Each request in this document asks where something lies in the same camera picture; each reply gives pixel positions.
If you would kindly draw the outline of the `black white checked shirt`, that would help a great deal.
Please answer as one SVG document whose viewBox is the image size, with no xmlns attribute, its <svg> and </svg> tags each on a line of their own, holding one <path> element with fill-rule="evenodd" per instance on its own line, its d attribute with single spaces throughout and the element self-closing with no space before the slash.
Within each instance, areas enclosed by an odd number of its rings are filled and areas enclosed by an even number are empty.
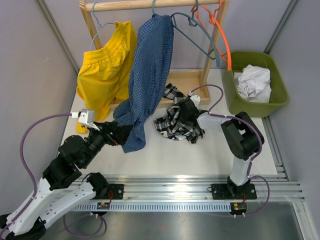
<svg viewBox="0 0 320 240">
<path fill-rule="evenodd" d="M 173 141 L 187 140 L 191 144 L 195 144 L 198 139 L 203 138 L 205 131 L 198 127 L 179 127 L 177 125 L 177 117 L 180 113 L 178 102 L 188 98 L 177 89 L 172 83 L 169 83 L 163 92 L 163 98 L 172 100 L 174 105 L 166 109 L 166 115 L 156 118 L 153 121 L 155 129 L 165 138 Z"/>
</svg>

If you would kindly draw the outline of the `grey blue hanger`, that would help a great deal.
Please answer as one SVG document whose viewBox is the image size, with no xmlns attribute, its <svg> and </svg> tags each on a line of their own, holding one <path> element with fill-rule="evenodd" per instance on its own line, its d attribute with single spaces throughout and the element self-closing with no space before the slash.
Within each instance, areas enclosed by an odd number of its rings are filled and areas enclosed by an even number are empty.
<svg viewBox="0 0 320 240">
<path fill-rule="evenodd" d="M 205 56 L 207 56 L 210 60 L 215 60 L 216 67 L 221 66 L 221 60 L 218 53 L 217 45 L 215 44 L 214 40 L 212 39 L 211 35 L 208 33 L 208 31 L 205 29 L 204 26 L 200 23 L 199 20 L 196 20 L 196 12 L 199 9 L 200 4 L 199 1 L 195 1 L 195 8 L 194 10 L 191 10 L 191 14 L 186 14 L 183 12 L 174 12 L 170 17 L 172 20 L 173 27 L 181 33 L 185 38 L 187 38 L 194 46 L 196 46 Z M 176 17 L 184 17 L 187 20 L 188 25 L 191 28 L 195 28 L 195 33 L 200 34 L 204 36 L 205 39 L 208 40 L 210 49 L 205 50 L 203 47 L 201 47 L 194 39 L 194 37 L 191 35 L 191 32 L 186 32 L 183 29 L 181 29 L 178 24 Z"/>
</svg>

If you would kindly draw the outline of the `orange hanger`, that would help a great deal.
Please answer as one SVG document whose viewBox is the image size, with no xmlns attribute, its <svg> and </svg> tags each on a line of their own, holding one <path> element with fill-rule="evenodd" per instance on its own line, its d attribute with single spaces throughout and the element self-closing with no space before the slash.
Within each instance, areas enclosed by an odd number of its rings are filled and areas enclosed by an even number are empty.
<svg viewBox="0 0 320 240">
<path fill-rule="evenodd" d="M 191 20 L 189 21 L 189 25 L 192 27 L 200 27 L 204 33 L 208 33 L 205 25 L 203 24 L 200 14 L 199 8 L 204 9 L 208 13 L 208 22 L 213 26 L 213 32 L 211 37 L 209 38 L 209 49 L 208 51 L 204 51 L 203 53 L 206 55 L 206 61 L 204 64 L 204 71 L 209 70 L 211 68 L 212 61 L 215 60 L 217 67 L 220 66 L 219 61 L 222 59 L 226 63 L 226 69 L 230 71 L 232 69 L 232 58 L 231 51 L 229 47 L 229 43 L 226 37 L 226 34 L 223 30 L 222 23 L 225 18 L 225 14 L 228 8 L 228 0 L 218 0 L 218 7 L 212 12 L 209 8 L 203 4 L 199 4 L 199 1 L 195 1 L 195 5 L 192 6 L 191 12 Z M 222 37 L 226 52 L 223 53 L 218 47 L 219 37 Z"/>
</svg>

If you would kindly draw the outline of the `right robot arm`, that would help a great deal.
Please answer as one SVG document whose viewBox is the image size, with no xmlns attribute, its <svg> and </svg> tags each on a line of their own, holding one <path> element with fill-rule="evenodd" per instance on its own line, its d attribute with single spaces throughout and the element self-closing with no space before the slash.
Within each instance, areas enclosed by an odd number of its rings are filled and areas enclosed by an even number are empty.
<svg viewBox="0 0 320 240">
<path fill-rule="evenodd" d="M 226 183 L 213 183 L 209 190 L 214 200 L 256 200 L 256 188 L 250 180 L 252 161 L 260 154 L 265 140 L 246 112 L 234 116 L 201 112 L 194 102 L 185 98 L 178 103 L 178 120 L 201 130 L 221 130 L 234 156 Z"/>
</svg>

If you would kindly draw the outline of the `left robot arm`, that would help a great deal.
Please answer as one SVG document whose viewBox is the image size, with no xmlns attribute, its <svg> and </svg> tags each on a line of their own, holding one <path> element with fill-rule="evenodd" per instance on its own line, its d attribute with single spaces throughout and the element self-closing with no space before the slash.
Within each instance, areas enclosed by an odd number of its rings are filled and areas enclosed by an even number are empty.
<svg viewBox="0 0 320 240">
<path fill-rule="evenodd" d="M 133 125 L 117 122 L 95 122 L 88 137 L 68 137 L 42 173 L 36 191 L 14 212 L 0 217 L 2 232 L 8 231 L 7 240 L 39 240 L 63 215 L 82 202 L 112 196 L 110 184 L 99 172 L 93 172 L 75 190 L 57 201 L 54 198 L 69 189 L 81 177 L 105 145 L 123 146 Z"/>
</svg>

